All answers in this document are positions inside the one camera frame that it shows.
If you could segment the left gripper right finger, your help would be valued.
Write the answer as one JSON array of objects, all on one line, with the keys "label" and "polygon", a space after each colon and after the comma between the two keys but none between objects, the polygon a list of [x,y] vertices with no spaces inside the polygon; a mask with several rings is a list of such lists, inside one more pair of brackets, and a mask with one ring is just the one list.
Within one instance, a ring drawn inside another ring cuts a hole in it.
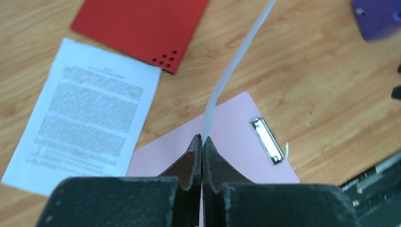
[{"label": "left gripper right finger", "polygon": [[358,227],[348,196],[329,184],[257,184],[229,164],[211,138],[202,147],[206,227]]}]

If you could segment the pink clipboard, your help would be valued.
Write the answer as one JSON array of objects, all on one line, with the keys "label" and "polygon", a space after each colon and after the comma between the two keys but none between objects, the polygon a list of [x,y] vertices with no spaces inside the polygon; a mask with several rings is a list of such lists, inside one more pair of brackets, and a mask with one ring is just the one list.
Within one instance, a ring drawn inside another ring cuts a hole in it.
[{"label": "pink clipboard", "polygon": [[[195,131],[200,124],[201,118],[194,118],[135,151],[127,175],[160,175],[184,154],[197,135]],[[254,183],[299,183],[254,101],[246,92],[217,107],[208,138],[212,139],[218,153],[229,164]],[[199,227],[205,227],[202,173],[201,162]]]}]

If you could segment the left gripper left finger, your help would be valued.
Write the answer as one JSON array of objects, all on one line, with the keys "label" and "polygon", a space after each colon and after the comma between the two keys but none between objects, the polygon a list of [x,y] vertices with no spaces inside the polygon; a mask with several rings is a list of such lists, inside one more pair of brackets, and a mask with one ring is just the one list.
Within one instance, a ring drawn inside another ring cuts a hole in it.
[{"label": "left gripper left finger", "polygon": [[200,135],[155,177],[70,177],[51,193],[39,227],[196,227],[201,198]]}]

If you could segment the red folder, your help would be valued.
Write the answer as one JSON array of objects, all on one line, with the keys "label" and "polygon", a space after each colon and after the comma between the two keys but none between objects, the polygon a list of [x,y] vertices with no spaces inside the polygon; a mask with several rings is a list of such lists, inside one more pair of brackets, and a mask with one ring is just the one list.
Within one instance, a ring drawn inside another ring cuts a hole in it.
[{"label": "red folder", "polygon": [[71,29],[175,74],[206,0],[86,0]]}]

